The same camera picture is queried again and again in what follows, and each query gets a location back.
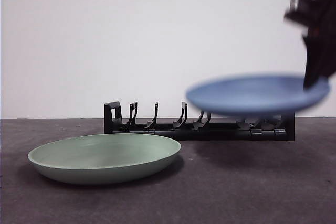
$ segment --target black dish rack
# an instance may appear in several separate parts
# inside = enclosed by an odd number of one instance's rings
[[[159,103],[155,104],[154,118],[148,122],[138,119],[138,103],[130,104],[130,116],[123,122],[120,102],[104,105],[104,134],[141,133],[166,136],[178,141],[182,140],[265,140],[294,141],[295,115],[272,116],[254,119],[248,123],[246,119],[227,122],[226,118],[211,118],[204,111],[198,119],[188,119],[188,104],[182,102],[181,116],[172,122],[163,122],[157,117]]]

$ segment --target plate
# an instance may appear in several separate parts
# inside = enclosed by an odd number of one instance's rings
[[[169,166],[179,142],[146,134],[69,138],[35,148],[28,159],[42,175],[64,183],[111,184],[147,177]]]
[[[330,91],[326,78],[308,90],[303,82],[298,76],[244,76],[196,86],[186,96],[199,109],[219,115],[285,115],[319,103]]]

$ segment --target dark gray floor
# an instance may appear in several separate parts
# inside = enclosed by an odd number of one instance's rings
[[[2,223],[336,223],[336,119],[297,119],[295,142],[182,142],[149,178],[103,187],[40,176],[28,152],[102,132],[101,119],[1,120]]]

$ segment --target green plate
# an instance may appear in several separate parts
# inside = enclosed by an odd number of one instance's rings
[[[169,166],[179,142],[145,134],[107,134],[69,138],[35,148],[28,159],[44,176],[81,185],[143,178]]]

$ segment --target plate rim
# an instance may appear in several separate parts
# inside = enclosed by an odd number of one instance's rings
[[[34,160],[32,158],[32,154],[33,152],[35,152],[37,149],[49,145],[49,144],[54,144],[56,142],[63,142],[63,141],[68,141],[68,140],[72,140],[72,139],[79,139],[79,138],[86,138],[86,137],[93,137],[93,136],[116,136],[116,135],[145,135],[145,136],[150,136],[150,137],[157,137],[157,138],[164,138],[164,139],[168,139],[172,142],[174,142],[175,144],[177,144],[177,151],[175,151],[173,154],[163,157],[163,158],[159,158],[159,159],[155,159],[152,161],[148,161],[148,162],[138,162],[138,163],[131,163],[131,164],[126,164],[126,165],[115,165],[115,166],[101,166],[101,167],[91,167],[91,168],[71,168],[71,167],[66,167],[66,166],[55,166],[55,165],[47,165],[45,163],[42,162],[38,162],[36,160]],[[28,153],[28,159],[31,163],[33,163],[34,165],[39,165],[43,168],[51,168],[51,169],[62,169],[62,170],[102,170],[102,169],[112,169],[112,168],[125,168],[125,167],[131,167],[131,166],[137,166],[137,165],[145,165],[145,164],[150,164],[153,162],[158,162],[161,160],[164,160],[166,158],[172,157],[174,155],[176,155],[177,153],[179,153],[181,150],[181,144],[169,137],[165,137],[165,136],[158,136],[158,135],[151,135],[151,134],[141,134],[141,133],[115,133],[115,134],[96,134],[96,135],[88,135],[88,136],[78,136],[78,137],[69,137],[69,138],[65,138],[65,139],[61,139],[61,140],[56,140],[50,143],[46,143],[43,145],[40,145],[34,149],[32,149],[29,153]]]
[[[255,108],[252,108],[250,110],[245,110],[242,111],[240,110],[239,112],[234,112],[234,110],[229,109],[229,106],[223,106],[222,108],[215,108],[215,106],[211,106],[209,104],[204,104],[203,102],[198,102],[197,99],[193,99],[190,97],[191,93],[201,89],[205,88],[214,84],[222,83],[222,82],[232,82],[232,81],[239,81],[239,80],[247,80],[247,79],[263,79],[263,78],[294,78],[294,79],[301,79],[303,80],[304,78],[301,75],[298,74],[246,74],[246,75],[235,75],[227,78],[216,78],[213,80],[208,80],[205,82],[202,82],[200,84],[194,85],[193,87],[189,88],[186,93],[187,99],[190,101],[191,104],[195,105],[197,108],[202,109],[204,111],[218,114],[218,115],[226,115],[226,116],[259,116],[259,115],[276,115],[276,114],[290,114],[294,112],[298,112],[304,109],[307,109],[309,107],[312,107],[314,105],[317,105],[319,102],[324,100],[326,96],[330,93],[331,86],[330,83],[328,82],[328,79],[325,77],[320,77],[318,82],[322,82],[324,85],[324,92],[319,95],[315,95],[313,97],[312,101],[309,102],[308,104],[304,104],[301,106],[291,106],[290,108],[277,108],[275,110],[268,110],[266,108],[256,110]]]

